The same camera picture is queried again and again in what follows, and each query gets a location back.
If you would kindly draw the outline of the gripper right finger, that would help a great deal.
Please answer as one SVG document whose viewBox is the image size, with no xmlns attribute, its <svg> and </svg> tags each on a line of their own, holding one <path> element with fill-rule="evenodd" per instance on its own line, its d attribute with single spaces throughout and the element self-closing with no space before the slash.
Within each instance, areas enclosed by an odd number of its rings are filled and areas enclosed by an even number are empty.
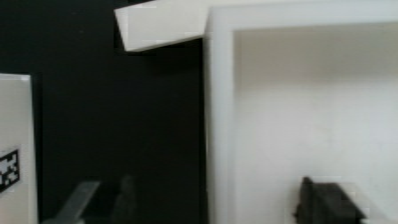
<svg viewBox="0 0 398 224">
<path fill-rule="evenodd" d="M 293 217 L 297 224 L 360 224 L 366 215 L 336 183 L 302 179 Z"/>
</svg>

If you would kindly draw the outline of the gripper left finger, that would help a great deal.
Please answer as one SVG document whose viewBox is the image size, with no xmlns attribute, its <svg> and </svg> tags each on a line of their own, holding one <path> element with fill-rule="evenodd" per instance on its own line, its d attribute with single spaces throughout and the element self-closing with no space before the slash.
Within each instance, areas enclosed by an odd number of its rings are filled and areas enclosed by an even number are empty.
<svg viewBox="0 0 398 224">
<path fill-rule="evenodd" d="M 138 224 L 135 178 L 119 183 L 85 181 L 78 184 L 55 216 L 55 224 Z"/>
</svg>

